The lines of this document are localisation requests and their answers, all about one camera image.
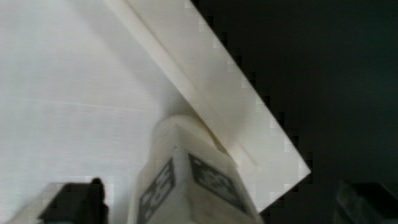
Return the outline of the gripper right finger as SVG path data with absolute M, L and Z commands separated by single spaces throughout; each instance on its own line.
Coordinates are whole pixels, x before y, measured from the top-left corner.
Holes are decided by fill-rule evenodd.
M 339 182 L 334 224 L 398 224 L 398 183 Z

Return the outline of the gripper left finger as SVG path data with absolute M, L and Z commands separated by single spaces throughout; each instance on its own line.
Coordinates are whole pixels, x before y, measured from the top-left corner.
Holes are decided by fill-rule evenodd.
M 68 183 L 39 214 L 43 224 L 109 224 L 105 185 L 100 178 L 89 183 Z

